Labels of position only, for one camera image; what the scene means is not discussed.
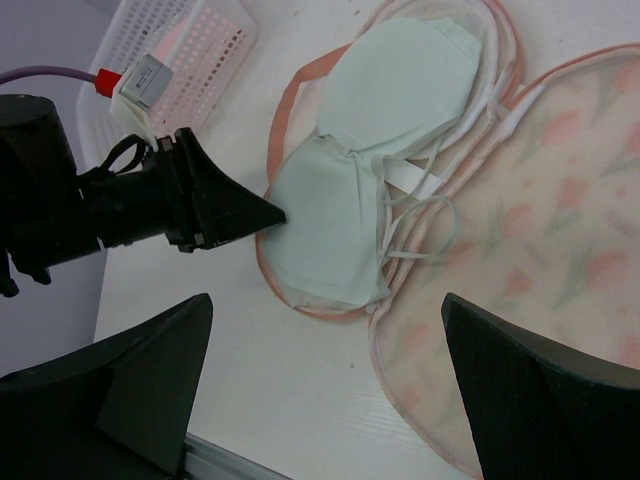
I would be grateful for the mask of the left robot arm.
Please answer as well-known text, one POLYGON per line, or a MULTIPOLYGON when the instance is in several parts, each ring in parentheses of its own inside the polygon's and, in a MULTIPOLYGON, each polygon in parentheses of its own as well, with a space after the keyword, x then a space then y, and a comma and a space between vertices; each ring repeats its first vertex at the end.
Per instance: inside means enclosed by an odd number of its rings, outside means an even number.
POLYGON ((183 253, 285 223, 283 210, 227 176, 194 132, 155 144, 132 134, 78 174, 55 104, 1 98, 1 294, 16 269, 48 285, 52 266, 158 235, 183 253))

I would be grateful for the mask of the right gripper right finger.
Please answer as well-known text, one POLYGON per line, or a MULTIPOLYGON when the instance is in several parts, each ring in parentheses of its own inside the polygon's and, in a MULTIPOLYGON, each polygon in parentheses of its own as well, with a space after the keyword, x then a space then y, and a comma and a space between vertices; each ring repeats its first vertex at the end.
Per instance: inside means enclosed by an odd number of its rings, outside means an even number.
POLYGON ((638 478, 638 370, 453 293, 441 316, 484 478, 638 478))

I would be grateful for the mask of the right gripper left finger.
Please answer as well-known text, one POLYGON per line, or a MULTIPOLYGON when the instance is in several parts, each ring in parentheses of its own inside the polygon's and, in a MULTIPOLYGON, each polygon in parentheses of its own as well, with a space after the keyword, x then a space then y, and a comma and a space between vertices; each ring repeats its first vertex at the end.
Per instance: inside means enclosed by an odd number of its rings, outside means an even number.
POLYGON ((199 294, 2 377, 2 478, 179 478, 212 320, 199 294))

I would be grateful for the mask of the mint green bra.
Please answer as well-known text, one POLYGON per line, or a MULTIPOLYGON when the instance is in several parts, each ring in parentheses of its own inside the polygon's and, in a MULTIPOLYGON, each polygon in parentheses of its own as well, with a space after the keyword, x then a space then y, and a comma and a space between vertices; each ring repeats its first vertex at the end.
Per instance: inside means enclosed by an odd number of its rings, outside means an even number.
POLYGON ((269 198, 286 214, 263 257, 286 302, 354 310, 385 298, 385 165, 462 117, 481 41, 455 20, 384 21, 356 40, 324 84, 314 136, 279 167, 269 198))

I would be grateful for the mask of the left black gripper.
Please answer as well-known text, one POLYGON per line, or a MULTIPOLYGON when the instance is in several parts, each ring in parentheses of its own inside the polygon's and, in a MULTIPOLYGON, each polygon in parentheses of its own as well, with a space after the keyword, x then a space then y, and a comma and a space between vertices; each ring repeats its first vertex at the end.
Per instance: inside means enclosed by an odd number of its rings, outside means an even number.
POLYGON ((79 176, 74 226, 93 250, 164 235, 191 253, 286 223, 282 209, 226 175, 191 129, 162 137, 157 146, 129 135, 79 176))

